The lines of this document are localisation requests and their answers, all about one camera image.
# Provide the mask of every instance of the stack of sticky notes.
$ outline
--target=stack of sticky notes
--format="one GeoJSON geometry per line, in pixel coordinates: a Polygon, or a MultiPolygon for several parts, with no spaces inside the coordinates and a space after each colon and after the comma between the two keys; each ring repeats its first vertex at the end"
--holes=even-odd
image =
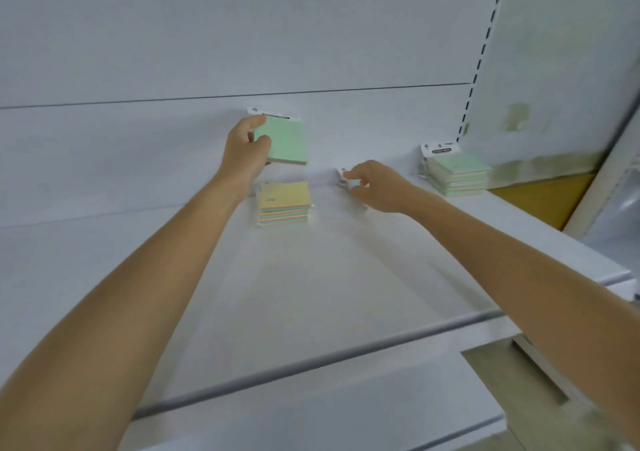
{"type": "Polygon", "coordinates": [[[489,183],[491,166],[458,152],[426,159],[427,180],[444,196],[479,195],[489,183]]]}
{"type": "Polygon", "coordinates": [[[271,138],[268,161],[305,165],[308,158],[303,127],[299,120],[267,115],[267,121],[253,131],[253,138],[271,138]]]}
{"type": "Polygon", "coordinates": [[[309,208],[307,181],[263,184],[258,193],[258,226],[265,229],[307,221],[309,208]]]}

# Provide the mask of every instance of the yellow panel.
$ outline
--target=yellow panel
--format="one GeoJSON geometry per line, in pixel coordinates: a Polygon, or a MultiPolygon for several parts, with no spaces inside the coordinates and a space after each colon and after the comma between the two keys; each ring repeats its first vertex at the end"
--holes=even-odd
{"type": "Polygon", "coordinates": [[[575,174],[489,191],[562,230],[594,177],[595,173],[575,174]]]}

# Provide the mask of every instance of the green sticky note pad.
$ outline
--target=green sticky note pad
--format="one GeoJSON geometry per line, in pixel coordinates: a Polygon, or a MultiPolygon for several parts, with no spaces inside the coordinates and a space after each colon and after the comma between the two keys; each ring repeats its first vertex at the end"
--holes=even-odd
{"type": "Polygon", "coordinates": [[[273,163],[307,164],[304,125],[299,120],[267,116],[267,122],[253,131],[254,140],[271,138],[268,160],[273,163]]]}

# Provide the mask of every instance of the wall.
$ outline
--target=wall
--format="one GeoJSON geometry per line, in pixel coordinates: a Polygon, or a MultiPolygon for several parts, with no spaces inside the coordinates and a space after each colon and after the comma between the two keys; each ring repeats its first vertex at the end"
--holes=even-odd
{"type": "Polygon", "coordinates": [[[502,0],[463,149],[492,187],[589,172],[640,90],[640,0],[502,0]]]}

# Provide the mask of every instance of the floor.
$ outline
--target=floor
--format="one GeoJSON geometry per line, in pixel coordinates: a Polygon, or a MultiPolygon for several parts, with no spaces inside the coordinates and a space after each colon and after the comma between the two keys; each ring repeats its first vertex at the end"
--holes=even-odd
{"type": "Polygon", "coordinates": [[[463,451],[617,450],[618,441],[601,415],[575,422],[560,407],[564,395],[511,339],[463,352],[500,403],[509,429],[463,451]]]}

